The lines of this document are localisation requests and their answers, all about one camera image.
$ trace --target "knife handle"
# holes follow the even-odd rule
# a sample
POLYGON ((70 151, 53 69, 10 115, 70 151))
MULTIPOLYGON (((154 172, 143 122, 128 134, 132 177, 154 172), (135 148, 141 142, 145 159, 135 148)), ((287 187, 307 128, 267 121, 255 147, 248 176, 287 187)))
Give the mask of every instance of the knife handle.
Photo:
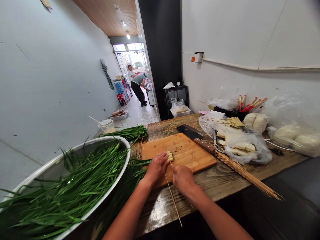
POLYGON ((198 144, 199 146, 201 146, 202 148, 204 148, 205 150, 207 150, 209 153, 214 153, 216 151, 216 149, 214 148, 213 145, 205 143, 204 141, 202 141, 199 138, 195 138, 193 140, 196 144, 198 144))

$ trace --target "speckled floor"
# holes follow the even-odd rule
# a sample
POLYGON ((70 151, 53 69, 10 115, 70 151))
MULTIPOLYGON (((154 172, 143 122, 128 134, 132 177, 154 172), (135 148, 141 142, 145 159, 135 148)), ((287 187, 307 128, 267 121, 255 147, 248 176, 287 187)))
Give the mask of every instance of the speckled floor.
MULTIPOLYGON (((142 90, 144 92, 145 100, 148 101, 146 90, 142 90)), ((136 97, 136 95, 133 95, 131 100, 129 101, 128 105, 126 106, 119 106, 117 110, 123 109, 125 111, 129 111, 129 116, 126 119, 123 120, 117 120, 114 121, 115 127, 136 127, 140 123, 142 123, 141 119, 145 119, 147 123, 153 123, 153 122, 159 122, 158 116, 157 116, 157 110, 156 106, 152 107, 149 105, 145 107, 141 107, 141 104, 136 97)), ((94 138, 96 138, 99 134, 102 134, 102 130, 100 129, 94 138)))

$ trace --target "cleaver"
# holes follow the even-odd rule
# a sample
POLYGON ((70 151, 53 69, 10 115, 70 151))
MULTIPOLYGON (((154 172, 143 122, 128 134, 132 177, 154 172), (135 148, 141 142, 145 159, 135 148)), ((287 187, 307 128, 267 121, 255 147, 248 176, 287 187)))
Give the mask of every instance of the cleaver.
POLYGON ((187 124, 183 124, 183 125, 177 127, 177 129, 179 130, 179 132, 181 132, 184 135, 186 135, 188 138, 193 140, 196 144, 198 144, 200 147, 202 147, 203 149, 205 149, 209 153, 212 154, 212 153, 214 153, 216 151, 216 149, 215 149, 215 147, 213 145, 205 143, 201 139, 203 134, 200 131, 194 129, 193 127, 190 127, 187 124))

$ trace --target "hanging cloth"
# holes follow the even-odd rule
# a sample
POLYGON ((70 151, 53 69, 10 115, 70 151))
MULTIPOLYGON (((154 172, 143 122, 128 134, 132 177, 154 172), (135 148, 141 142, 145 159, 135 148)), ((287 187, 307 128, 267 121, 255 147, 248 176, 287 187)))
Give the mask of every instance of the hanging cloth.
POLYGON ((100 60, 100 63, 101 63, 101 66, 102 66, 102 70, 104 71, 104 73, 106 74, 106 77, 108 79, 108 82, 109 82, 109 86, 112 90, 114 90, 114 86, 112 84, 112 81, 111 81, 111 78, 109 77, 108 73, 107 73, 107 70, 108 70, 108 67, 104 64, 104 62, 102 62, 100 60))

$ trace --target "woman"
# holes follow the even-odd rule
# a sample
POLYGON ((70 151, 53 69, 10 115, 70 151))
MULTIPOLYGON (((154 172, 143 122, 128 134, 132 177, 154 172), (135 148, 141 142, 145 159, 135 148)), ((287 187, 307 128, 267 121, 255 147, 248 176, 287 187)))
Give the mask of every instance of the woman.
POLYGON ((136 76, 136 74, 132 71, 133 68, 132 66, 129 64, 128 65, 128 75, 129 75, 129 80, 130 82, 132 81, 132 79, 136 76))
POLYGON ((145 81, 146 81, 145 74, 137 75, 131 81, 131 88, 132 88, 134 94, 139 99, 139 101, 141 103, 141 107, 147 106, 147 101, 144 100, 144 93, 140 88, 140 86, 141 86, 144 89, 146 89, 146 87, 144 86, 145 81))

